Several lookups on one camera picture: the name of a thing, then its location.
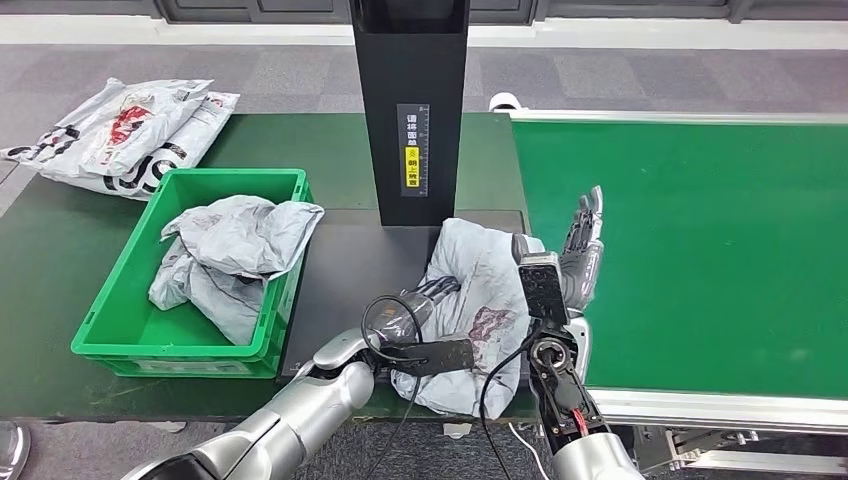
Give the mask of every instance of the black pillar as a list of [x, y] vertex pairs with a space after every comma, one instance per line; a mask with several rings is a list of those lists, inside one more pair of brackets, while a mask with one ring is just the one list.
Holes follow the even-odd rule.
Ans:
[[470, 0], [351, 0], [383, 225], [454, 214]]

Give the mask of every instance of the red wire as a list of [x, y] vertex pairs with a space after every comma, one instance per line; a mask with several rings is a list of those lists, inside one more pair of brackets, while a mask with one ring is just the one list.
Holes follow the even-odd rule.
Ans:
[[574, 421], [577, 423], [577, 429], [580, 431], [580, 436], [589, 435], [589, 428], [586, 426], [586, 419], [583, 418], [583, 412], [576, 408], [571, 409], [571, 414], [574, 415]]

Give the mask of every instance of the label sticker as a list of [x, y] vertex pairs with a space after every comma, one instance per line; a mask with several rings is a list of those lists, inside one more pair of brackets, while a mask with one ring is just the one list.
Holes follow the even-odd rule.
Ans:
[[426, 197], [429, 177], [430, 105], [401, 103], [398, 110], [400, 194]]
[[250, 373], [250, 369], [235, 361], [169, 362], [165, 360], [134, 360], [142, 370], [168, 373]]

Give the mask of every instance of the red print on bag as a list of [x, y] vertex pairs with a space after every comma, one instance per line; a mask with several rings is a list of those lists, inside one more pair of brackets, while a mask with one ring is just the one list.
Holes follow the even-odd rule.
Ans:
[[127, 141], [132, 132], [141, 127], [150, 116], [150, 111], [139, 106], [123, 110], [115, 122], [112, 123], [112, 131], [109, 135], [109, 146], [120, 145]]

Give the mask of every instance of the black stand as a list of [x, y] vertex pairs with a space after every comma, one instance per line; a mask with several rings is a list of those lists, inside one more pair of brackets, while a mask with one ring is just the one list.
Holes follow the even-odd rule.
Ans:
[[453, 216], [470, 0], [351, 0], [383, 225]]
[[[351, 0], [377, 211], [327, 211], [304, 259], [278, 380], [359, 326], [375, 297], [418, 285], [454, 216], [470, 0]], [[457, 212], [523, 233], [521, 212]]]

